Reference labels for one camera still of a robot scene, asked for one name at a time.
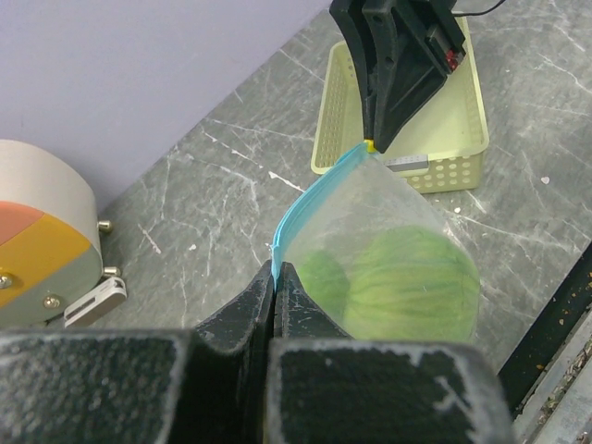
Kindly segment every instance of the white wall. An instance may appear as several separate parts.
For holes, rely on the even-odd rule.
[[[329,3],[2,0],[0,139],[68,162],[103,208]]]

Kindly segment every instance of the tabletop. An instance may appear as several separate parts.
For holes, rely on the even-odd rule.
[[[592,6],[510,0],[469,27],[484,177],[426,199],[481,272],[476,345],[499,368],[592,236]],[[316,121],[341,40],[322,12],[104,211],[105,265],[122,268],[129,298],[94,327],[193,327],[249,283],[317,179]]]

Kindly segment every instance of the cabbage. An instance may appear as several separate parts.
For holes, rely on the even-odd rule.
[[[479,276],[448,238],[419,227],[378,235],[351,271],[343,327],[356,339],[467,341]]]
[[[308,296],[333,321],[341,324],[350,281],[339,262],[325,251],[316,251],[296,267],[296,273]]]

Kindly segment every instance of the light green basket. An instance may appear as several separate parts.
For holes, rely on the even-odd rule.
[[[466,37],[466,57],[382,155],[386,165],[423,193],[477,187],[489,144],[466,18],[460,18],[459,25]],[[362,102],[352,58],[347,44],[337,43],[329,55],[311,168],[324,174],[363,139]]]

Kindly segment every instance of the wire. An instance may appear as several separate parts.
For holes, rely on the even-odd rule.
[[[498,7],[500,7],[504,3],[506,3],[506,0],[499,0],[497,4],[495,4],[494,6],[492,6],[490,9],[486,9],[485,11],[481,11],[481,12],[458,12],[458,13],[455,13],[455,14],[452,14],[452,15],[454,17],[479,17],[479,16],[485,16],[486,14],[489,14],[490,12],[495,11]]]

